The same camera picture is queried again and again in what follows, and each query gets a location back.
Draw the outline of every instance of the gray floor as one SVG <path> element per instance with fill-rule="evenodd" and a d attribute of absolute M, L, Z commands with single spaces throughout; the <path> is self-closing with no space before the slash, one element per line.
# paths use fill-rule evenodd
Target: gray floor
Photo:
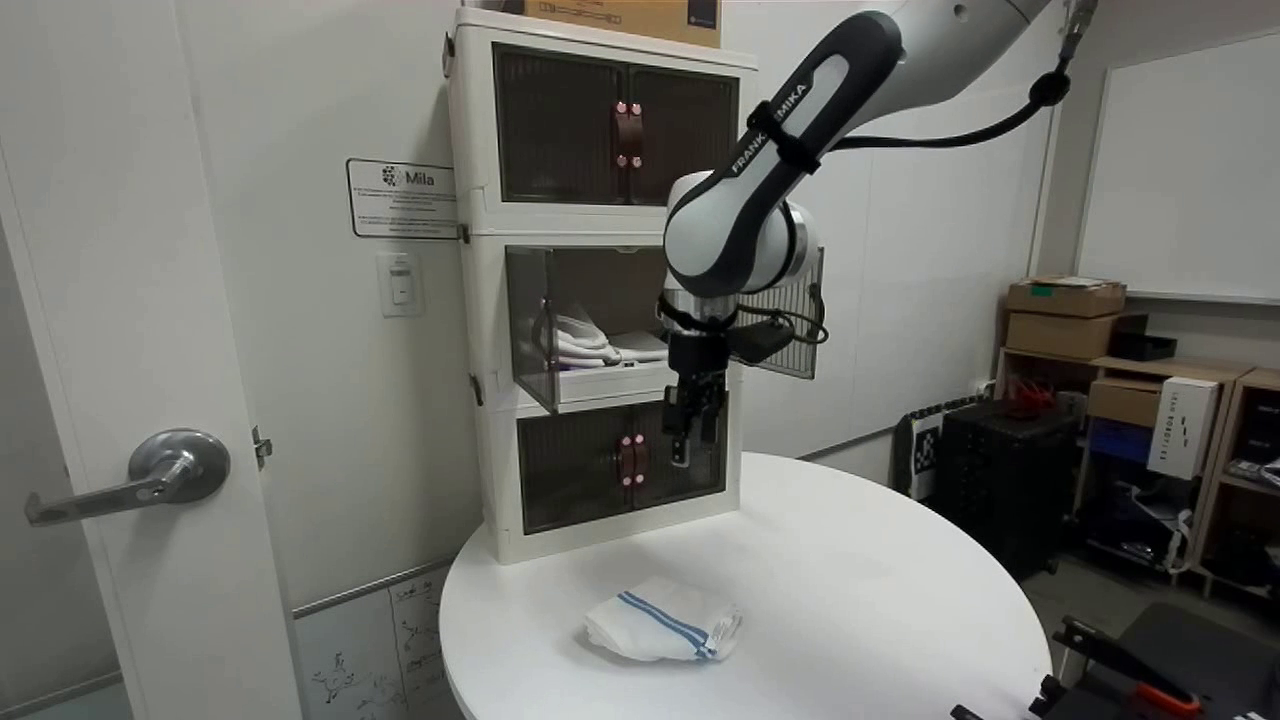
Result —
<path fill-rule="evenodd" d="M 1242 634 L 1256 634 L 1280 652 L 1280 613 L 1265 602 L 1244 602 L 1226 592 L 1203 600 L 1193 587 L 1177 587 L 1149 571 L 1130 571 L 1119 563 L 1096 563 L 1086 557 L 1059 557 L 1052 576 L 1032 576 L 1025 585 L 1045 626 L 1059 626 L 1066 617 L 1119 634 L 1149 602 L 1177 602 Z"/>
<path fill-rule="evenodd" d="M 121 684 L 105 684 L 95 692 L 86 692 L 75 701 L 16 714 L 16 720 L 131 720 L 127 694 Z"/>

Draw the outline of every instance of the lever door handle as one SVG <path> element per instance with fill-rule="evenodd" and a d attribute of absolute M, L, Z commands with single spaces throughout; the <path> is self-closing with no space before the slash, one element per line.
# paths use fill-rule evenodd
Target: lever door handle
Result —
<path fill-rule="evenodd" d="M 151 502 L 198 502 L 219 493 L 229 473 L 231 455 L 217 436 L 198 428 L 169 428 L 147 436 L 127 455 L 123 487 L 86 493 L 52 502 L 32 493 L 25 512 L 29 523 L 71 523 L 86 516 L 112 516 Z"/>

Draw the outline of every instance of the black cable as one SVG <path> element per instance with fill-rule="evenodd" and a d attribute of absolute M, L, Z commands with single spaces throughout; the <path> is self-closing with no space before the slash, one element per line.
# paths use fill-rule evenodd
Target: black cable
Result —
<path fill-rule="evenodd" d="M 753 303 L 737 303 L 746 315 L 765 315 L 774 322 L 788 322 L 797 343 L 829 343 L 834 331 L 825 322 L 825 315 L 799 315 L 799 312 L 784 312 L 784 306 L 753 306 Z"/>
<path fill-rule="evenodd" d="M 1032 91 L 1030 105 L 1014 114 L 1004 114 L 1001 124 L 965 130 L 965 134 L 927 134 L 927 141 L 911 141 L 911 134 L 839 134 L 834 145 L 834 151 L 851 151 L 851 149 L 970 149 L 970 145 L 987 145 L 998 134 L 1007 134 L 1017 129 L 1025 129 L 1040 108 L 1059 105 L 1071 91 L 1071 77 L 1066 66 L 1045 73 Z"/>

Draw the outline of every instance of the wall sign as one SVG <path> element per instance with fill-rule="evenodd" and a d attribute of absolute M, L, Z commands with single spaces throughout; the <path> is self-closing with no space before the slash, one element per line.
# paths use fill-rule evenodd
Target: wall sign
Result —
<path fill-rule="evenodd" d="M 350 158 L 352 233 L 362 238 L 456 238 L 451 166 Z"/>

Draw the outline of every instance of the shelving unit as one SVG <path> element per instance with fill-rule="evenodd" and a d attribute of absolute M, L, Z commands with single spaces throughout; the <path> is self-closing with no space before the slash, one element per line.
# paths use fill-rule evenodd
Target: shelving unit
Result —
<path fill-rule="evenodd" d="M 729 50 L 463 6 L 447 60 L 484 521 L 527 559 L 737 509 L 742 375 L 675 466 L 664 358 L 577 356 L 660 337 L 664 200 L 753 108 Z"/>
<path fill-rule="evenodd" d="M 1096 370 L 1096 379 L 1130 379 L 1130 384 L 1151 384 L 1151 393 L 1160 393 L 1164 379 L 1171 375 L 1188 375 L 1188 379 L 1211 379 L 1218 393 L 1218 412 L 1211 412 L 1211 428 L 1207 428 L 1207 451 L 1203 465 L 1193 479 L 1164 479 L 1158 473 L 1149 473 L 1149 451 L 1123 455 L 1119 461 L 1106 461 L 1091 445 L 1091 430 L 1109 425 L 1109 430 L 1115 436 L 1151 436 L 1151 428 L 1139 425 L 1119 425 L 1119 420 L 1088 420 L 1088 451 L 1081 461 L 1081 483 L 1078 483 L 1078 516 L 1088 521 L 1088 501 L 1096 493 L 1096 473 L 1112 466 L 1119 474 L 1131 479 L 1149 479 L 1158 487 L 1164 487 L 1164 502 L 1158 502 L 1151 512 L 1169 512 L 1164 528 L 1171 528 L 1169 547 L 1146 547 L 1136 557 L 1136 547 L 1106 547 L 1112 557 L 1136 559 L 1146 566 L 1169 571 L 1169 576 L 1186 576 L 1201 566 L 1203 557 L 1203 538 L 1207 538 L 1207 516 L 1211 516 L 1211 495 L 1218 495 L 1218 479 L 1219 479 L 1219 430 L 1227 425 L 1227 396 L 1236 388 L 1236 379 L 1248 370 L 1244 365 L 1219 365 L 1219 358 L 1119 358 L 1119 356 L 1099 356 L 1088 365 Z"/>
<path fill-rule="evenodd" d="M 1088 379 L 1096 375 L 1091 365 L 1081 365 L 1081 358 L 1067 358 L 1067 356 L 1037 356 L 1037 351 L 1001 351 L 1001 388 L 1004 396 L 1017 388 L 1017 384 L 1047 384 L 1055 393 L 1088 393 Z"/>
<path fill-rule="evenodd" d="M 1226 403 L 1226 425 L 1219 425 L 1219 440 L 1218 440 L 1218 455 L 1211 455 L 1211 483 L 1201 495 L 1203 509 L 1203 536 L 1201 536 L 1201 576 L 1211 585 L 1227 585 L 1236 592 L 1261 596 L 1261 600 L 1276 600 L 1271 587 L 1280 587 L 1280 571 L 1267 585 L 1248 585 L 1242 576 L 1227 576 L 1218 559 L 1218 550 L 1242 559 L 1242 557 L 1256 557 L 1265 550 L 1265 544 L 1280 544 L 1280 487 L 1265 483 L 1265 479 L 1244 479 L 1231 466 L 1242 461 L 1248 465 L 1267 465 L 1276 455 L 1248 455 L 1248 451 L 1265 451 L 1254 446 L 1254 436 L 1261 445 L 1276 445 L 1280 446 L 1280 425 L 1261 425 L 1248 428 L 1256 420 L 1248 420 L 1248 412 L 1271 401 L 1280 408 L 1280 370 L 1271 367 L 1256 367 L 1244 370 L 1242 384 L 1231 384 L 1227 403 Z"/>

